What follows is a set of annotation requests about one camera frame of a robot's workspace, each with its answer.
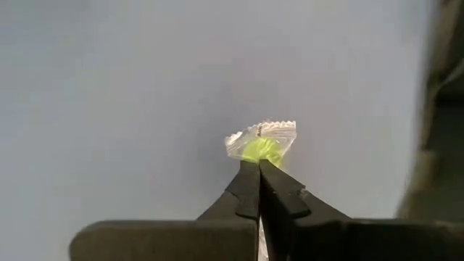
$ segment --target yellow-green substance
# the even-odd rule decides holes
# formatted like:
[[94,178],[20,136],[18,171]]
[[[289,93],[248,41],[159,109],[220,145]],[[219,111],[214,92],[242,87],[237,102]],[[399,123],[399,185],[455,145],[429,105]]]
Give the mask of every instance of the yellow-green substance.
[[273,138],[257,137],[244,148],[243,160],[258,163],[260,160],[269,160],[276,167],[282,165],[282,148]]

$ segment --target clear plastic bag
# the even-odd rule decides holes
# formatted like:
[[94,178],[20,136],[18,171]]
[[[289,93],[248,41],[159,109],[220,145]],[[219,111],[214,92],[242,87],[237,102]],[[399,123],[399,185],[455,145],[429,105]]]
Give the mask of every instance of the clear plastic bag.
[[229,157],[249,162],[269,160],[280,167],[296,137],[296,122],[265,121],[225,138],[225,148]]

